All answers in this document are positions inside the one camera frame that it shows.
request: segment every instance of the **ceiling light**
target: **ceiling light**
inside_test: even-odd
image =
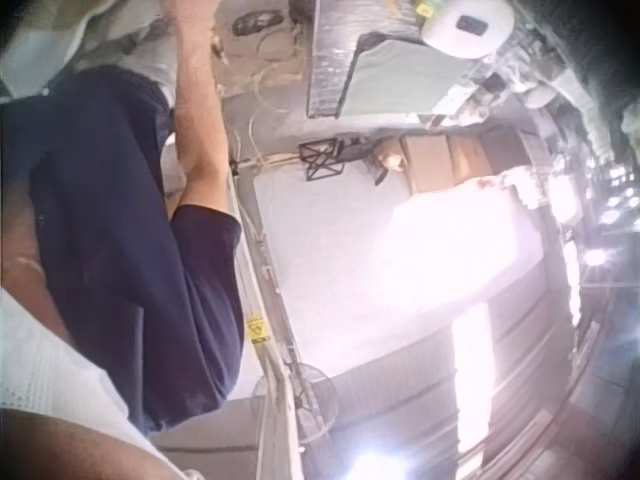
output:
[[[600,223],[604,223],[606,225],[611,225],[615,223],[620,218],[620,212],[617,210],[608,210],[602,214],[600,217]]]
[[[607,252],[601,249],[589,250],[584,254],[584,262],[590,267],[599,267],[607,261]]]
[[[620,202],[622,202],[622,199],[620,197],[611,197],[607,202],[607,207],[617,207],[618,205],[620,205]]]
[[[401,460],[375,453],[362,455],[345,480],[405,480],[407,466]]]
[[[553,215],[560,223],[567,223],[578,214],[580,208],[578,197],[571,178],[566,175],[551,177],[549,180],[549,200]]]
[[[624,177],[626,173],[627,171],[622,165],[619,165],[609,170],[609,175],[611,176],[611,178]]]

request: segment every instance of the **navy blue shirt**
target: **navy blue shirt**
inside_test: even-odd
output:
[[[30,176],[49,290],[130,420],[151,433],[220,408],[242,355],[241,229],[192,205],[168,220],[160,153],[169,108],[160,89],[101,67],[3,109],[3,119],[3,137],[13,135],[3,181]]]

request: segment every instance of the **man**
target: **man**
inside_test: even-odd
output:
[[[45,325],[108,372],[144,433],[219,408],[242,353],[240,225],[226,213],[228,144],[210,64],[217,3],[173,0],[175,36],[2,112],[3,203],[29,185],[39,246],[5,248],[3,276],[18,286],[5,288],[29,296],[41,261],[55,301],[36,307]],[[164,60],[176,48],[177,68]],[[174,100],[187,185],[168,221],[160,153]]]

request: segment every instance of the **yellow warning label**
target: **yellow warning label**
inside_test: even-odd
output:
[[[268,342],[269,340],[271,340],[267,322],[265,322],[260,315],[254,313],[249,317],[249,320],[247,320],[247,330],[249,330],[251,343],[253,343],[254,345],[258,345],[260,343]]]
[[[428,3],[421,3],[419,5],[416,5],[416,12],[418,13],[418,15],[422,15],[426,18],[433,17],[433,14],[435,13],[433,6]]]

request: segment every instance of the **fan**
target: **fan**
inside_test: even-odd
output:
[[[338,392],[327,375],[304,363],[288,364],[293,387],[298,435],[306,445],[327,433],[338,418]],[[253,389],[251,411],[260,422],[265,406],[267,380],[262,377]]]

